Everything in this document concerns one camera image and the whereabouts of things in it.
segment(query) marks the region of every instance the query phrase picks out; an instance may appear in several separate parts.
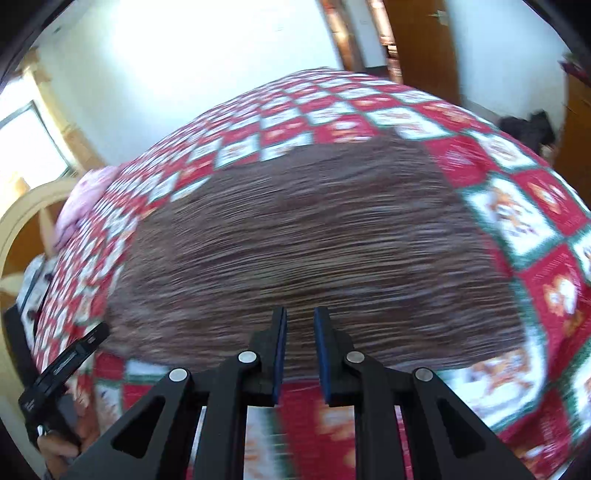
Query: wooden headboard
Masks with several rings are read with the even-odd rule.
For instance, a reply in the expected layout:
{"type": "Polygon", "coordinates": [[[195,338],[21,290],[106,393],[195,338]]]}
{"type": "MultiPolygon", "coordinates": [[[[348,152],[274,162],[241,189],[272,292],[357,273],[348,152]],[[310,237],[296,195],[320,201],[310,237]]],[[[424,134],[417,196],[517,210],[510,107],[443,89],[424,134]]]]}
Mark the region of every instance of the wooden headboard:
{"type": "MultiPolygon", "coordinates": [[[[22,273],[37,255],[53,256],[53,226],[78,179],[63,178],[30,190],[0,219],[0,312],[14,304],[22,273]]],[[[23,386],[12,360],[4,324],[0,329],[0,391],[20,415],[23,386]]]]}

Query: hand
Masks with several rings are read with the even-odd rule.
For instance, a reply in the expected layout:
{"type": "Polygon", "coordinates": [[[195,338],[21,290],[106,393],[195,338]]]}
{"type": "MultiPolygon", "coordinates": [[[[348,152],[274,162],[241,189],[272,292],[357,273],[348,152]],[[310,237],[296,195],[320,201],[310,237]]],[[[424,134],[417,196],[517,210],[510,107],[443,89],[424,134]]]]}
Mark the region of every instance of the hand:
{"type": "Polygon", "coordinates": [[[82,442],[80,450],[76,445],[67,442],[55,432],[42,435],[37,439],[39,451],[45,459],[49,473],[51,473],[51,476],[55,480],[59,480],[59,478],[68,470],[69,465],[66,459],[75,458],[80,453],[85,452],[100,436],[94,397],[91,397],[86,407],[81,402],[76,401],[74,403],[74,408],[78,415],[78,421],[74,431],[80,437],[80,441],[82,442]]]}
{"type": "Polygon", "coordinates": [[[58,480],[68,470],[66,458],[75,458],[80,453],[76,445],[65,441],[57,433],[50,432],[37,439],[37,446],[51,476],[58,480]]]}

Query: brown blanket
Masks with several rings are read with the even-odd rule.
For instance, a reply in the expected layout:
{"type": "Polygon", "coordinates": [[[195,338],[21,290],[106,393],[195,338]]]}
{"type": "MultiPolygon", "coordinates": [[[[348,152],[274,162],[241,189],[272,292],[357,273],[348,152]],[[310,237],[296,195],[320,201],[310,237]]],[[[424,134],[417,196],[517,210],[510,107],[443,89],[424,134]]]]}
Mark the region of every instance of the brown blanket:
{"type": "Polygon", "coordinates": [[[105,347],[198,371],[246,347],[275,305],[290,318],[286,378],[317,374],[318,305],[403,369],[465,367],[524,340],[470,212],[394,133],[229,168],[147,217],[105,347]]]}

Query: quilt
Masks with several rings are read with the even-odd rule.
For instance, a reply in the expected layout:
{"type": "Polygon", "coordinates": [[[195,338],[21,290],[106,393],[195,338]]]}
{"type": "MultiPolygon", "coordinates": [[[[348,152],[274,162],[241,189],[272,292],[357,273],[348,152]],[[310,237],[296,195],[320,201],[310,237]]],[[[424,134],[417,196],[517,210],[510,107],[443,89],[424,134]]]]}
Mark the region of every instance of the quilt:
{"type": "MultiPolygon", "coordinates": [[[[422,143],[468,205],[526,332],[512,352],[438,373],[549,478],[591,425],[591,213],[543,159],[491,123],[367,74],[296,72],[212,108],[125,164],[60,252],[33,350],[39,369],[100,321],[142,218],[227,165],[387,128],[422,143]]],[[[70,387],[81,398],[94,392],[104,430],[167,370],[99,351],[70,387]]],[[[277,408],[248,411],[245,478],[353,480],[354,437],[352,408],[324,405],[317,380],[284,384],[277,408]]]]}

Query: black bracket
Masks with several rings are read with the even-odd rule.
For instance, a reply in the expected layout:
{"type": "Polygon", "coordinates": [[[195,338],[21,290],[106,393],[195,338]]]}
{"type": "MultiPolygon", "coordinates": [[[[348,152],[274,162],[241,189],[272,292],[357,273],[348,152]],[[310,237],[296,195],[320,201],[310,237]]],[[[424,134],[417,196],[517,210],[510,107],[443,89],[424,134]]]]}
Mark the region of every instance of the black bracket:
{"type": "Polygon", "coordinates": [[[530,471],[431,370],[385,368],[314,311],[320,383],[331,407],[355,407],[358,480],[404,480],[395,406],[404,420],[416,480],[533,480],[530,471]]]}
{"type": "Polygon", "coordinates": [[[66,393],[66,381],[109,336],[109,327],[101,322],[81,339],[68,346],[18,399],[29,440],[37,445],[40,433],[58,431],[66,440],[80,446],[80,439],[72,431],[59,409],[66,393]]]}
{"type": "Polygon", "coordinates": [[[63,480],[181,480],[197,421],[207,406],[194,479],[243,476],[247,406],[276,405],[283,375],[287,312],[252,335],[248,350],[217,368],[175,368],[71,465],[63,480]]]}

